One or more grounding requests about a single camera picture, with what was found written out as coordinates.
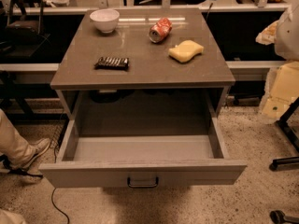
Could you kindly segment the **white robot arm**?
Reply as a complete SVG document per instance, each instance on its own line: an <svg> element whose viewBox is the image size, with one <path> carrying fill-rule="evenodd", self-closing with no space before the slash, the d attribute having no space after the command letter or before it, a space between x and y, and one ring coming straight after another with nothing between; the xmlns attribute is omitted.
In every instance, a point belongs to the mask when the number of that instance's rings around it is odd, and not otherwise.
<svg viewBox="0 0 299 224"><path fill-rule="evenodd" d="M255 38L257 43L275 45L276 55L286 62L268 75L269 91L261 104L262 114L280 119L299 97L299 6L292 4L278 21L272 22Z"/></svg>

